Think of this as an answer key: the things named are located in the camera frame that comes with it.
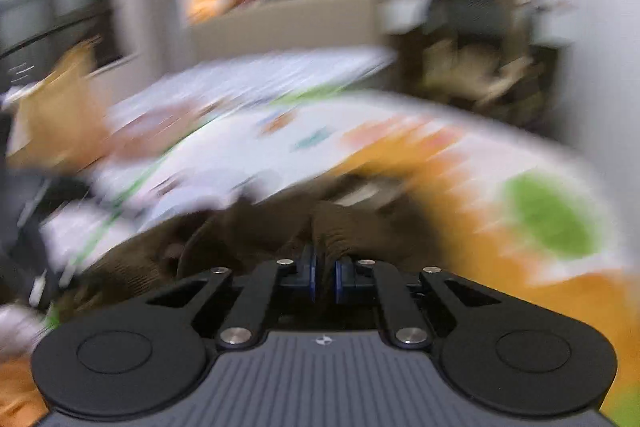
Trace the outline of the brown corduroy garment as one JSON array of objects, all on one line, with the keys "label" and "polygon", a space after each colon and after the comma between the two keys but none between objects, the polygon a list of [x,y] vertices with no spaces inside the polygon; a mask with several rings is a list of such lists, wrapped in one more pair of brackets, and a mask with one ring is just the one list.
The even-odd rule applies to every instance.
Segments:
[{"label": "brown corduroy garment", "polygon": [[55,301],[61,322],[217,267],[248,274],[259,263],[317,253],[320,298],[346,256],[404,272],[448,265],[442,234],[404,180],[322,174],[263,200],[243,192],[229,207],[173,217],[112,248]]}]

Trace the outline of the cartoon animal play mat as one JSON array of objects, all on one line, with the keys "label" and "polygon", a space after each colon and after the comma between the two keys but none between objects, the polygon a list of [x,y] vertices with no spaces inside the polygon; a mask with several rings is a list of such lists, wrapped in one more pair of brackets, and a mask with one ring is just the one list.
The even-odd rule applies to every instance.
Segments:
[{"label": "cartoon animal play mat", "polygon": [[639,272],[611,196],[566,147],[432,103],[316,90],[214,117],[159,158],[110,161],[91,178],[158,221],[227,207],[244,182],[266,198],[351,174],[400,180],[445,267],[600,329],[618,358],[604,413],[638,424]]}]

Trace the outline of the beige mesh office chair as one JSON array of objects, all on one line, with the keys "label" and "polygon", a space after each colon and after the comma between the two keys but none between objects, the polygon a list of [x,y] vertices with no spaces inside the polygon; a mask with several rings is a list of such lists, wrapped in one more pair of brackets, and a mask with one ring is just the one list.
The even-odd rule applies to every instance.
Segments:
[{"label": "beige mesh office chair", "polygon": [[518,127],[541,116],[544,62],[533,15],[518,0],[431,0],[419,92]]}]

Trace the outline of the beige upholstered headboard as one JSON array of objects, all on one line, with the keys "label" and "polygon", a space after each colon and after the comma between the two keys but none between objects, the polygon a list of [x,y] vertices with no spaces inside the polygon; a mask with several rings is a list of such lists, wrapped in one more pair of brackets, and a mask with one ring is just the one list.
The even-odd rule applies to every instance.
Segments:
[{"label": "beige upholstered headboard", "polygon": [[195,60],[296,49],[384,46],[378,0],[267,0],[190,27]]}]

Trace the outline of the dark window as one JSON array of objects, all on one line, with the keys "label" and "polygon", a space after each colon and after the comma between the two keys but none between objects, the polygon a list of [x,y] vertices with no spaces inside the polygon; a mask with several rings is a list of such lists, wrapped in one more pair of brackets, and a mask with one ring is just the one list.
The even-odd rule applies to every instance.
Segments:
[{"label": "dark window", "polygon": [[1,0],[1,80],[46,77],[81,41],[93,43],[100,67],[122,58],[112,0]]}]

